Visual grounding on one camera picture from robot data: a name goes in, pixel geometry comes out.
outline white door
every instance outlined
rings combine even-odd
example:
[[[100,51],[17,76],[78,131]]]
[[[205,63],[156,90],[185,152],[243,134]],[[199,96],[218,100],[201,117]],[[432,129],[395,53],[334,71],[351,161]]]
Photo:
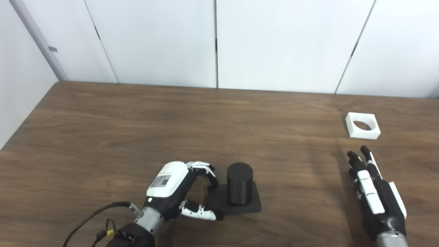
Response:
[[[216,87],[213,0],[86,0],[119,82]]]
[[[377,0],[339,94],[439,96],[439,2]]]
[[[93,21],[82,0],[14,0],[23,2],[25,18],[39,29],[67,80],[117,83]]]
[[[373,0],[218,0],[220,88],[334,93]]]
[[[0,149],[57,82],[8,0],[0,0]]]

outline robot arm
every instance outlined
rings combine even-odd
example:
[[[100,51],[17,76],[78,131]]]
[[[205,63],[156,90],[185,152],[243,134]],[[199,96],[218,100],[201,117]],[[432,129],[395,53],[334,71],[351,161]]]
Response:
[[[160,226],[180,214],[222,220],[221,212],[205,210],[204,206],[185,199],[199,175],[206,175],[213,186],[218,186],[214,170],[212,165],[201,161],[167,163],[149,186],[143,210],[133,209],[137,219],[121,227],[107,247],[153,247]]]
[[[382,179],[372,152],[361,147],[366,164],[349,151],[349,174],[363,211],[363,224],[379,247],[408,247],[405,218],[407,211],[393,182]]]

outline robotic finger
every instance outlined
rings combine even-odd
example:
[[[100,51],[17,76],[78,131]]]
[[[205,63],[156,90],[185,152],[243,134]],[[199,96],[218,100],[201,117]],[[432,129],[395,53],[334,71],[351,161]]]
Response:
[[[204,206],[191,200],[184,200],[180,207],[181,214],[187,217],[218,221],[224,219],[223,213],[216,210],[205,210]]]
[[[191,161],[189,163],[186,163],[186,166],[189,170],[193,171],[196,175],[206,175],[212,186],[214,187],[218,186],[218,180],[216,179],[216,176],[213,173],[215,170],[213,165],[201,161],[195,161],[195,162]]]

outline cable connector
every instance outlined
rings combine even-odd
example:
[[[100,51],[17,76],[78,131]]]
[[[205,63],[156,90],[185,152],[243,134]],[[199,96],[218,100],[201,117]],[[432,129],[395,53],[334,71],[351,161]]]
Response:
[[[136,205],[134,205],[133,203],[130,204],[129,206],[130,210],[134,213],[134,215],[137,218],[140,218],[143,216],[143,212],[142,210],[140,210]]]

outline black foam block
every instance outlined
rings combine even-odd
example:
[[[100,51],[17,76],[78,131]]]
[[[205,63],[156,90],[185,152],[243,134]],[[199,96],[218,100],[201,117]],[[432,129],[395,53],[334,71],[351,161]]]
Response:
[[[257,213],[261,211],[261,200],[259,199],[256,182],[253,182],[252,197],[250,202],[245,205],[236,205],[229,201],[227,197],[227,184],[218,187],[207,187],[207,210],[219,210],[224,215],[237,215]]]

